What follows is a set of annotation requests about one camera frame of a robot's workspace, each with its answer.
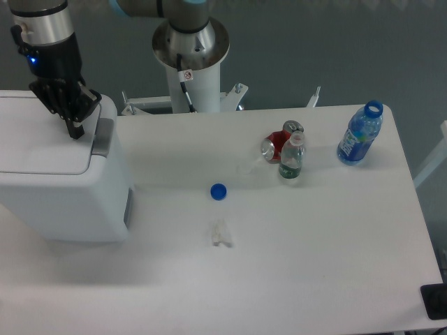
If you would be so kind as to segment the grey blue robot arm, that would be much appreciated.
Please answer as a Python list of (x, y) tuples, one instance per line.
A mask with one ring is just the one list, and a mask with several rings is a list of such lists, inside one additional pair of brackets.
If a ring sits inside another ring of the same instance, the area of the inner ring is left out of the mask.
[[(111, 1), (127, 17), (160, 17), (152, 49), (165, 67), (174, 113), (220, 112), (221, 62), (230, 48), (224, 25), (210, 15), (209, 1)], [(100, 94), (82, 77), (82, 59), (67, 1), (9, 1), (17, 51), (36, 80), (30, 90), (65, 121), (74, 140)]]

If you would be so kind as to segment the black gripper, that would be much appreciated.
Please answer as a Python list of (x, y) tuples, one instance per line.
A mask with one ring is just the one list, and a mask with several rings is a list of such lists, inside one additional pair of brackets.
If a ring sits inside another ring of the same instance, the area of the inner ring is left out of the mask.
[[(17, 33), (17, 45), (36, 77), (29, 83), (29, 89), (51, 114), (58, 114), (66, 122), (71, 138), (80, 139), (85, 134), (82, 122), (93, 113), (102, 97), (89, 89), (82, 77), (76, 34), (58, 43), (30, 45)], [(59, 87), (45, 82), (48, 80), (59, 80)]]

